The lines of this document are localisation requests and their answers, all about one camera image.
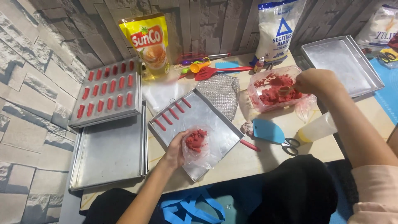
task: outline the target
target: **red silicone spatula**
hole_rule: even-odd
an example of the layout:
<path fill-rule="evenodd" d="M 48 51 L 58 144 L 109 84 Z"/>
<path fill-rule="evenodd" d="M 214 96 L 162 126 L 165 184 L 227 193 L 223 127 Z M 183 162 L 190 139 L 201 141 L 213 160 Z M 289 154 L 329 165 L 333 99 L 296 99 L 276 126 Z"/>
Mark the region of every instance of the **red silicone spatula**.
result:
<path fill-rule="evenodd" d="M 228 68 L 228 69 L 215 69 L 210 67 L 202 68 L 198 73 L 195 75 L 195 81 L 205 80 L 210 78 L 214 73 L 219 71 L 248 71 L 252 70 L 253 67 L 246 66 L 246 67 L 236 67 L 236 68 Z"/>

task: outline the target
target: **mesh cloth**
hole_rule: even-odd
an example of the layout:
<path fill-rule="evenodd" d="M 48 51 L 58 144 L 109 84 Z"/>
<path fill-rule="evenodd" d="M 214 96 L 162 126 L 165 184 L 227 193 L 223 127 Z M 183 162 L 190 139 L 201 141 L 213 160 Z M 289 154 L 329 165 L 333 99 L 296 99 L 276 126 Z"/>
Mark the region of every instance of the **mesh cloth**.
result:
<path fill-rule="evenodd" d="M 238 78 L 217 73 L 207 80 L 199 81 L 196 89 L 229 120 L 234 119 L 240 94 Z"/>

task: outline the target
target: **sunco cooking oil pouch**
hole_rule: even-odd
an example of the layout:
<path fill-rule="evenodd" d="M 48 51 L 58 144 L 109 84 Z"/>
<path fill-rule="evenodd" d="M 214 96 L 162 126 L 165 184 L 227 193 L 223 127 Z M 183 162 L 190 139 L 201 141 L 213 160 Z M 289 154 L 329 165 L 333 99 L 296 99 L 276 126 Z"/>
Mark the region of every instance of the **sunco cooking oil pouch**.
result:
<path fill-rule="evenodd" d="M 163 13 L 122 19 L 119 26 L 153 75 L 169 72 L 167 25 Z"/>

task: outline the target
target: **blue silicone mat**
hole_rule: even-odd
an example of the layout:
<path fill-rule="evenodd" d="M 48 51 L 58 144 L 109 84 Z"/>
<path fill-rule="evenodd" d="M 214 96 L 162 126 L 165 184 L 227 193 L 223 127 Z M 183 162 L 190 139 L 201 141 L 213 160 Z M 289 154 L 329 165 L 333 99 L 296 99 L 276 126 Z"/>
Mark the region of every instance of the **blue silicone mat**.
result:
<path fill-rule="evenodd" d="M 240 67 L 238 61 L 225 61 L 225 62 L 216 62 L 216 69 L 229 69 L 229 68 L 236 68 Z M 239 74 L 239 71 L 233 72 L 222 72 L 227 75 L 231 74 Z"/>
<path fill-rule="evenodd" d="M 386 85 L 375 92 L 375 98 L 396 125 L 398 123 L 398 69 L 388 69 L 382 66 L 376 58 L 370 60 L 370 63 Z"/>

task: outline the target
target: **scissors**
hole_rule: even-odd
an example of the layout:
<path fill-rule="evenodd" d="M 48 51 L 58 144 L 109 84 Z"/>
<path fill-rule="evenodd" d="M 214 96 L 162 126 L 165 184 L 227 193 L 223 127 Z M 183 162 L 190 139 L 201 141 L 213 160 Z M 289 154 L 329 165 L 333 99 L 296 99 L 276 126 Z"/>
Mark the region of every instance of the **scissors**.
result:
<path fill-rule="evenodd" d="M 296 156 L 299 154 L 296 148 L 300 147 L 300 142 L 294 138 L 285 138 L 285 142 L 283 142 L 281 146 L 285 153 L 289 155 Z"/>

